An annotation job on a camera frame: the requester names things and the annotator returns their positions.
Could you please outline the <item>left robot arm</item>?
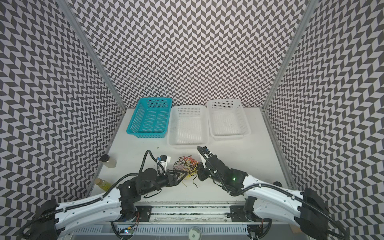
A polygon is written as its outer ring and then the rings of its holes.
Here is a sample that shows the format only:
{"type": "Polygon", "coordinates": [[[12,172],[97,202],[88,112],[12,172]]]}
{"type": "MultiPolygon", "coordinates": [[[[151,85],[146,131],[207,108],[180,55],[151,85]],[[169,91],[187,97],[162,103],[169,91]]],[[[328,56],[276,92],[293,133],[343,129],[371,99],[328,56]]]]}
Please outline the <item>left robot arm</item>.
{"type": "Polygon", "coordinates": [[[138,221],[135,207],[149,193],[158,194],[163,188],[179,185],[187,172],[166,170],[169,157],[154,159],[157,168],[145,169],[141,163],[136,173],[118,179],[105,193],[73,202],[46,201],[32,220],[18,230],[18,237],[26,240],[56,240],[61,235],[100,222],[138,221]]]}

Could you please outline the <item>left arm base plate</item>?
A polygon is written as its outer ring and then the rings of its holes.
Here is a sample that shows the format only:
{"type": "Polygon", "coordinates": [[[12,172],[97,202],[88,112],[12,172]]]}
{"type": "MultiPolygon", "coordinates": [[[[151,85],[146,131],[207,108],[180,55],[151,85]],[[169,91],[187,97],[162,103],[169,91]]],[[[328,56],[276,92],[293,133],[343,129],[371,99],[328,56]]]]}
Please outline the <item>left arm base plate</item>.
{"type": "Polygon", "coordinates": [[[114,222],[149,222],[152,215],[152,206],[134,206],[132,210],[124,210],[114,222]]]}

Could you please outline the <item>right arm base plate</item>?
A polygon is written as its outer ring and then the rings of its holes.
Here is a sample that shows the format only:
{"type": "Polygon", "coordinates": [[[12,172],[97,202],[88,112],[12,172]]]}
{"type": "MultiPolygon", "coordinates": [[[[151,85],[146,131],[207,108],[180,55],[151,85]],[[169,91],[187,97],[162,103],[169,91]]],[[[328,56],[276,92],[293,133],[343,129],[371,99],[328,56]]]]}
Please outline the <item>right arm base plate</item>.
{"type": "Polygon", "coordinates": [[[232,222],[269,223],[272,221],[271,219],[261,219],[254,212],[245,210],[244,205],[230,206],[230,212],[227,214],[227,218],[230,218],[232,222]]]}

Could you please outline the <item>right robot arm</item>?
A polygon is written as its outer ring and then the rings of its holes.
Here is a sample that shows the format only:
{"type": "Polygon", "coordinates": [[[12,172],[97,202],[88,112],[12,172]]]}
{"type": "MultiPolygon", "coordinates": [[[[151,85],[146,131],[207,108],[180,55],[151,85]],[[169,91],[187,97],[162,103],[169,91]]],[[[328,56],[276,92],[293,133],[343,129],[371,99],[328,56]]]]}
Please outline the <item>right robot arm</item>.
{"type": "Polygon", "coordinates": [[[314,190],[306,188],[301,192],[266,183],[246,172],[230,169],[207,147],[198,146],[197,150],[205,176],[217,182],[230,196],[245,198],[246,215],[289,223],[315,240],[326,240],[329,236],[340,240],[350,238],[314,190]]]}

